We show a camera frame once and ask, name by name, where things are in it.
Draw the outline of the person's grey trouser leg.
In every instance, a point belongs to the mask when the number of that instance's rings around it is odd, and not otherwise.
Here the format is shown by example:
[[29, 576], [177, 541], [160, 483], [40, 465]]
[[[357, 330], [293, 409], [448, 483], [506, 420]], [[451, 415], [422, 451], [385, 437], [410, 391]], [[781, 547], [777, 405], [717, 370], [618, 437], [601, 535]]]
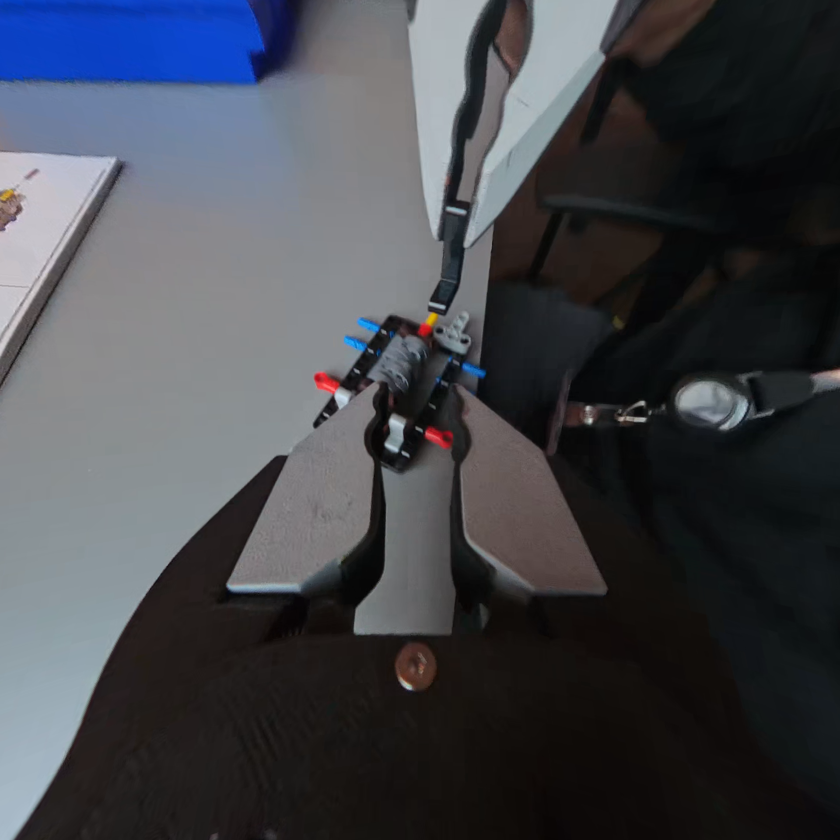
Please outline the person's grey trouser leg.
[[488, 287], [479, 399], [544, 447], [564, 387], [614, 333], [610, 319], [557, 287], [499, 281]]

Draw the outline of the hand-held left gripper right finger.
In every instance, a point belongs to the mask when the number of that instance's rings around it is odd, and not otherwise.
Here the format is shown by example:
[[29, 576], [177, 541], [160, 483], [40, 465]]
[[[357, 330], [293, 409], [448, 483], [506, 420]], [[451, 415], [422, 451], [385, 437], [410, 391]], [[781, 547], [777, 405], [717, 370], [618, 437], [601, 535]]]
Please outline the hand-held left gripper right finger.
[[467, 613], [495, 598], [602, 597], [607, 584], [541, 448], [477, 396], [448, 401], [450, 565]]

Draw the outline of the black badge reel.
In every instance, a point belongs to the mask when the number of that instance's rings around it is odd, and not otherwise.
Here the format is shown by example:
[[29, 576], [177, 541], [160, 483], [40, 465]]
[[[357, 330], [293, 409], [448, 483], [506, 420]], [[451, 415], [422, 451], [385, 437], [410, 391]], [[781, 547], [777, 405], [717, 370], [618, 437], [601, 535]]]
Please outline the black badge reel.
[[755, 400], [749, 381], [742, 375], [691, 374], [673, 387], [668, 413], [684, 426], [728, 433], [753, 419]]
[[559, 449], [560, 437], [567, 428], [628, 427], [645, 424], [658, 412], [645, 401], [630, 405], [613, 405], [597, 402], [576, 402], [570, 399], [572, 372], [564, 372], [558, 401], [549, 422], [545, 446], [546, 455], [555, 455]]

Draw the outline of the lego engine frame assembly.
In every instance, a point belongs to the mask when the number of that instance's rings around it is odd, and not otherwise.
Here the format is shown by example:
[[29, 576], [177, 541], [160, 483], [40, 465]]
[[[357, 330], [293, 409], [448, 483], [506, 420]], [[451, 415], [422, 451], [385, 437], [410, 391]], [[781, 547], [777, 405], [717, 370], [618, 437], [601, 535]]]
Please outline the lego engine frame assembly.
[[319, 372], [314, 382], [329, 394], [313, 428], [326, 423], [370, 385], [387, 389], [380, 441], [374, 446], [382, 465], [402, 474], [426, 444], [448, 449], [452, 434], [445, 431], [443, 413], [452, 385], [460, 376], [481, 383], [487, 371], [470, 360], [470, 316], [461, 311], [446, 322], [435, 313], [415, 322], [395, 314], [378, 323], [359, 318], [370, 336], [347, 335], [344, 343], [358, 357], [343, 378]]

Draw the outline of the stacked blue plastic bins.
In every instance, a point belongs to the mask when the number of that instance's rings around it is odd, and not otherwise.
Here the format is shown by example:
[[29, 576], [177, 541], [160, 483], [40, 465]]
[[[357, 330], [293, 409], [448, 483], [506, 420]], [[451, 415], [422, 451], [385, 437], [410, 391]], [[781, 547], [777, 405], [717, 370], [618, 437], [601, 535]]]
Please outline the stacked blue plastic bins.
[[2, 1], [3, 81], [254, 85], [286, 60], [294, 1]]

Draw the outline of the white instruction booklet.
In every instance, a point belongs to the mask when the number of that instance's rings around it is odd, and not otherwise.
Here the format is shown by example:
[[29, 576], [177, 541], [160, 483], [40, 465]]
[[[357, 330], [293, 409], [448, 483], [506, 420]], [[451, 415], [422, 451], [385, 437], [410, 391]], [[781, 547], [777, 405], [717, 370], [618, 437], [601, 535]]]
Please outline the white instruction booklet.
[[1, 152], [1, 381], [117, 181], [109, 156]]

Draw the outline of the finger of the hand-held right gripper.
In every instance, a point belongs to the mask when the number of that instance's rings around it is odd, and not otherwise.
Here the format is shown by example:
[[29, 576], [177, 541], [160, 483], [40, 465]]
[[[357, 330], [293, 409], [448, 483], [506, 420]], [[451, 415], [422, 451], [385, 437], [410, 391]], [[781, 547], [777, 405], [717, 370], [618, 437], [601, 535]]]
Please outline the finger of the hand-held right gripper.
[[465, 232], [467, 248], [496, 222], [602, 67], [620, 5], [532, 2], [528, 50], [500, 100], [498, 130], [479, 170]]
[[408, 2], [423, 194], [433, 236], [454, 202], [476, 199], [509, 76], [494, 41], [505, 2]]

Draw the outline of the person's torso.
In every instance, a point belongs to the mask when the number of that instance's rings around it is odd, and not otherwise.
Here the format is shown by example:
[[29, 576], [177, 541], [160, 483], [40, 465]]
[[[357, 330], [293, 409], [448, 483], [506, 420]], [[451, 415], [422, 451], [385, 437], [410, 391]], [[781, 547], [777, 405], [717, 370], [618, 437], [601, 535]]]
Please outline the person's torso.
[[[838, 838], [838, 321], [838, 245], [805, 248], [607, 339], [570, 399], [658, 412], [560, 440], [705, 614], [753, 736], [820, 838]], [[744, 376], [755, 417], [723, 434], [676, 421], [669, 394], [701, 373]]]

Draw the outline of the black office chair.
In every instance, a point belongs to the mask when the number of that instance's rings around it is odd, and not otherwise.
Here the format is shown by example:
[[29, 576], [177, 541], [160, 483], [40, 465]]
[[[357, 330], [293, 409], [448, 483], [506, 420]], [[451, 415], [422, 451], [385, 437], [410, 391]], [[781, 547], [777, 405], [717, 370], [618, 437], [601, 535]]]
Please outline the black office chair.
[[838, 2], [646, 2], [607, 51], [581, 145], [538, 181], [562, 217], [658, 228], [658, 281], [774, 238], [838, 180]]

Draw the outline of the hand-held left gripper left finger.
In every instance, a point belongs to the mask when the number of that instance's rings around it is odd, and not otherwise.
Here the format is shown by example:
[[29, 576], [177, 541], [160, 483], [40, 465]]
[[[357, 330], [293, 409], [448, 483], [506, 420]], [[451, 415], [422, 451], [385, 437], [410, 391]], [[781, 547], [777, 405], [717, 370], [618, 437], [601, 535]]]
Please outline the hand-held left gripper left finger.
[[357, 606], [382, 577], [385, 494], [375, 444], [387, 394], [369, 385], [289, 453], [229, 576], [230, 595]]

